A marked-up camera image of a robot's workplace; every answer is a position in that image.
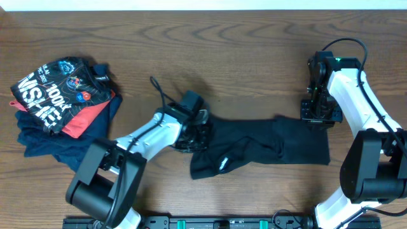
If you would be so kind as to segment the black t-shirt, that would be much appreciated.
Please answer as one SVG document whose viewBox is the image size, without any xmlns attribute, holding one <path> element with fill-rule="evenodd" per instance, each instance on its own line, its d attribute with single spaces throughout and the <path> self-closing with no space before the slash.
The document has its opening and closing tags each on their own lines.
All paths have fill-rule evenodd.
<svg viewBox="0 0 407 229">
<path fill-rule="evenodd" d="M 191 159 L 192 179 L 225 174 L 250 162 L 330 163 L 327 131 L 298 119 L 225 120 L 211 116 L 210 124 L 207 149 L 194 153 Z"/>
</svg>

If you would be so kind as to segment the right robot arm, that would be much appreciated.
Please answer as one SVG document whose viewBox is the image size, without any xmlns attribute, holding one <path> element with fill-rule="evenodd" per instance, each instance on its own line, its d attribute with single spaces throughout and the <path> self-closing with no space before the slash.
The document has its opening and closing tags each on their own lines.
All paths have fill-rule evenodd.
<svg viewBox="0 0 407 229">
<path fill-rule="evenodd" d="M 406 130 L 384 110 L 355 57 L 317 51 L 308 60 L 309 99 L 301 120 L 331 128 L 347 120 L 353 143 L 340 169 L 340 187 L 315 206 L 310 228 L 371 228 L 367 211 L 406 198 Z"/>
</svg>

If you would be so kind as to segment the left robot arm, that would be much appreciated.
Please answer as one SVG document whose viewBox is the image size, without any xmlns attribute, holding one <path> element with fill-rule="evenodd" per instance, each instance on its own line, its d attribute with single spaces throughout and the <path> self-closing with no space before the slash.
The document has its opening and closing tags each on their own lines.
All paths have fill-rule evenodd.
<svg viewBox="0 0 407 229">
<path fill-rule="evenodd" d="M 66 202 L 98 221 L 101 228 L 137 228 L 142 218 L 132 205 L 146 164 L 208 119 L 207 108 L 192 112 L 159 108 L 131 134 L 113 141 L 96 139 L 66 191 Z"/>
</svg>

